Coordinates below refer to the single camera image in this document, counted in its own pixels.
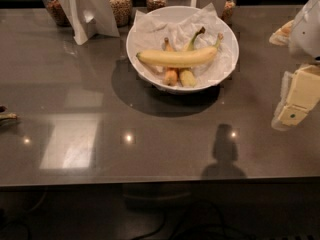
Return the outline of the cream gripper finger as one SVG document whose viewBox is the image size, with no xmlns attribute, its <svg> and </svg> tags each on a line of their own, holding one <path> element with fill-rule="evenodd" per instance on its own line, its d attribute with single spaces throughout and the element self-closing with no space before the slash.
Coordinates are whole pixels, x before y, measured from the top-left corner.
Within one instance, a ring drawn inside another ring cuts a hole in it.
<svg viewBox="0 0 320 240">
<path fill-rule="evenodd" d="M 285 23 L 270 36 L 269 42 L 277 46 L 288 46 L 292 25 L 293 20 Z"/>
<path fill-rule="evenodd" d="M 294 73 L 286 71 L 271 126 L 286 131 L 300 124 L 320 102 L 320 67 L 302 64 Z"/>
</svg>

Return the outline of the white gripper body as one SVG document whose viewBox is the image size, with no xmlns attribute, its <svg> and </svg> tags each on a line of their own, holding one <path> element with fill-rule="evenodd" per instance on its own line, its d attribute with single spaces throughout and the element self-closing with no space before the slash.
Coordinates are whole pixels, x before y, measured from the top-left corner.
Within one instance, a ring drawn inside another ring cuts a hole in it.
<svg viewBox="0 0 320 240">
<path fill-rule="evenodd" d="M 320 62 L 320 0 L 308 0 L 295 16 L 289 51 L 296 59 Z"/>
</svg>

